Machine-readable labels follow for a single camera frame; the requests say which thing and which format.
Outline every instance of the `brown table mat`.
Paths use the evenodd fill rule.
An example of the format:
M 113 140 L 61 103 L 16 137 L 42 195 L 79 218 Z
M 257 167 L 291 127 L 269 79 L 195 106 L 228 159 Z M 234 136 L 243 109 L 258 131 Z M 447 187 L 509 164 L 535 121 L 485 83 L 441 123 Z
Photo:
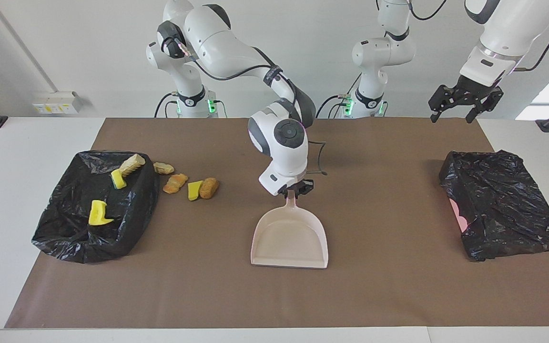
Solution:
M 325 227 L 324 271 L 250 265 L 255 225 L 284 200 L 257 180 L 270 159 L 246 123 L 105 120 L 94 149 L 145 152 L 221 188 L 196 202 L 185 188 L 161 193 L 124 258 L 40 254 L 6 328 L 549 326 L 549 252 L 470 262 L 438 185 L 450 150 L 492 151 L 477 123 L 318 120 L 309 137 L 327 141 L 329 176 L 314 176 L 298 206 Z M 314 169 L 316 147 L 310 155 Z

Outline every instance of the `pink dustpan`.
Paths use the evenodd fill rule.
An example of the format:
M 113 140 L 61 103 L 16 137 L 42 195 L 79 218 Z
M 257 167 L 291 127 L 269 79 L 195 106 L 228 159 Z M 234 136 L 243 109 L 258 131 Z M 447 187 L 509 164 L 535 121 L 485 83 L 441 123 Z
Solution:
M 257 223 L 251 264 L 325 269 L 328 259 L 323 225 L 313 213 L 296 206 L 293 191 L 285 206 L 269 211 Z

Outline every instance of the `bread piece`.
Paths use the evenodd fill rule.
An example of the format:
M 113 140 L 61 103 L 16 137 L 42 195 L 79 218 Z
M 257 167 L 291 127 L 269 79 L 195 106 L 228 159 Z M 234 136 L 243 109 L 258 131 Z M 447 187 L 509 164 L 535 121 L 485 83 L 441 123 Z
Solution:
M 166 182 L 166 185 L 162 189 L 162 191 L 165 191 L 165 193 L 177 193 L 181 187 L 185 184 L 185 182 L 188 180 L 188 177 L 185 174 L 175 174 L 171 175 L 170 178 L 168 178 L 168 181 Z
M 170 164 L 156 162 L 154 163 L 154 170 L 160 175 L 169 175 L 175 171 L 175 168 Z
M 220 182 L 218 180 L 215 178 L 206 178 L 198 192 L 200 193 L 201 198 L 211 199 L 218 187 L 220 187 Z
M 129 176 L 132 172 L 139 169 L 139 167 L 144 164 L 145 159 L 139 156 L 139 154 L 134 154 L 122 163 L 120 166 L 120 173 L 122 173 L 122 176 L 126 178 L 126 176 Z

